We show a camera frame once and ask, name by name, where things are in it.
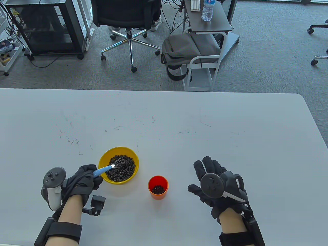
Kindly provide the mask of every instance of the hand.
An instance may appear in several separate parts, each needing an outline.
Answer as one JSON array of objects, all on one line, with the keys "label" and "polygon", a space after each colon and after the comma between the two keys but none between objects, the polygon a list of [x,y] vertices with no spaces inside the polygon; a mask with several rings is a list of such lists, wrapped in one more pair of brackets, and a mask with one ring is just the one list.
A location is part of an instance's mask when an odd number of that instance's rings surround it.
[{"label": "hand", "polygon": [[[201,161],[196,161],[194,163],[194,168],[195,168],[196,175],[197,175],[199,181],[206,174],[206,172],[214,173],[214,174],[217,174],[218,176],[220,176],[222,173],[227,171],[224,167],[221,167],[221,165],[216,160],[212,160],[209,156],[206,156],[203,158],[203,163],[206,168],[206,171],[205,171]],[[227,197],[227,198],[220,197],[217,199],[209,198],[207,195],[204,194],[202,189],[195,184],[189,185],[188,191],[199,196],[199,198],[202,202],[206,203],[208,206],[213,208],[213,210],[211,212],[213,218],[218,218],[219,215],[222,212],[224,212],[227,208],[230,208],[236,204],[240,204],[239,202],[237,202],[236,200],[234,200],[230,197]]]},{"label": "hand", "polygon": [[94,164],[81,166],[67,182],[64,182],[61,192],[63,205],[69,197],[81,195],[83,206],[85,206],[91,192],[97,190],[103,181],[101,176],[93,178],[93,172],[96,170],[97,167]]}]

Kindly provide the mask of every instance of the yellow bowl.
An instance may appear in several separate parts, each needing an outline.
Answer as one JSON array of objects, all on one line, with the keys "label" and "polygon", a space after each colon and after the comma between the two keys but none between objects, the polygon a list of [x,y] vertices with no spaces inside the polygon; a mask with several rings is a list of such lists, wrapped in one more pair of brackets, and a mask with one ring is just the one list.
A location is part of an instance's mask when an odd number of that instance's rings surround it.
[{"label": "yellow bowl", "polygon": [[127,155],[128,157],[131,157],[134,160],[134,164],[135,164],[134,172],[133,172],[133,174],[132,174],[132,176],[130,178],[128,178],[127,180],[122,181],[122,182],[114,182],[114,181],[111,181],[107,177],[106,173],[102,173],[101,176],[108,183],[111,183],[111,184],[124,184],[126,182],[129,182],[136,175],[136,173],[138,172],[138,169],[139,169],[139,158],[136,155],[136,153],[134,153],[133,150],[131,150],[131,149],[127,148],[127,147],[115,147],[115,148],[112,148],[112,149],[108,150],[100,158],[98,168],[102,168],[102,167],[107,166],[109,164],[110,160],[114,156],[121,155],[121,154],[122,155]]}]

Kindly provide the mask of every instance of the black office chair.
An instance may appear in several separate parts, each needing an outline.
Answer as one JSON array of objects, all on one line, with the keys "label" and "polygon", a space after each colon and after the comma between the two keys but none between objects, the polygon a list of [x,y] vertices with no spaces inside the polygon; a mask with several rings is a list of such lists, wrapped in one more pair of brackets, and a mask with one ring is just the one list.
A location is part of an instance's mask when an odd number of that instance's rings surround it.
[{"label": "black office chair", "polygon": [[[93,22],[99,27],[107,25],[115,28],[125,28],[126,35],[112,31],[111,39],[116,36],[125,38],[122,41],[101,51],[101,60],[106,60],[104,53],[122,44],[128,43],[130,47],[131,71],[136,72],[133,65],[132,43],[141,44],[156,49],[155,55],[160,54],[160,47],[137,40],[142,35],[147,37],[147,31],[151,28],[153,21],[152,2],[154,0],[91,0]],[[143,28],[144,30],[132,35],[132,28]]]},{"label": "black office chair", "polygon": [[[319,28],[328,28],[328,18],[325,21],[325,24],[315,24],[315,25],[310,25],[310,27],[308,28],[308,33],[312,34],[314,32],[313,27],[319,27]],[[316,55],[313,60],[311,61],[311,65],[314,66],[318,63],[317,59],[324,59],[324,60],[328,60],[328,56],[321,56],[321,55]]]}]

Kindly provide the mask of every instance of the scratch mark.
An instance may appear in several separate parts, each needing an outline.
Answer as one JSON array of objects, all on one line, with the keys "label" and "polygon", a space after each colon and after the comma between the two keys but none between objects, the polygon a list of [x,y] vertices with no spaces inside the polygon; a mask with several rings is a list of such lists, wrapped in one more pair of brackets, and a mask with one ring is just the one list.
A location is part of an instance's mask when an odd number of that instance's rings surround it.
[{"label": "scratch mark", "polygon": [[201,112],[200,112],[200,108],[199,108],[199,122],[202,123],[202,124],[204,124],[205,126],[211,127],[210,125],[205,124],[205,123],[202,122],[202,115],[201,115]]},{"label": "scratch mark", "polygon": [[205,124],[205,123],[203,123],[203,122],[201,122],[202,124],[204,124],[205,126],[209,126],[209,127],[211,127],[210,125],[208,125],[208,124]]}]

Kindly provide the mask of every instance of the water bottle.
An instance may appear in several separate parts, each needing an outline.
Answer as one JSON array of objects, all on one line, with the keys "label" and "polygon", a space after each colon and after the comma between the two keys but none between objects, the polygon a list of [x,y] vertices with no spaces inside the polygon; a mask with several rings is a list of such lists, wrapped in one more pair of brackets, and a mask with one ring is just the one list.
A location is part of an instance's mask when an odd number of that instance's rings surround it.
[{"label": "water bottle", "polygon": [[213,16],[215,0],[204,0],[204,7],[202,12],[202,20],[210,21]]}]

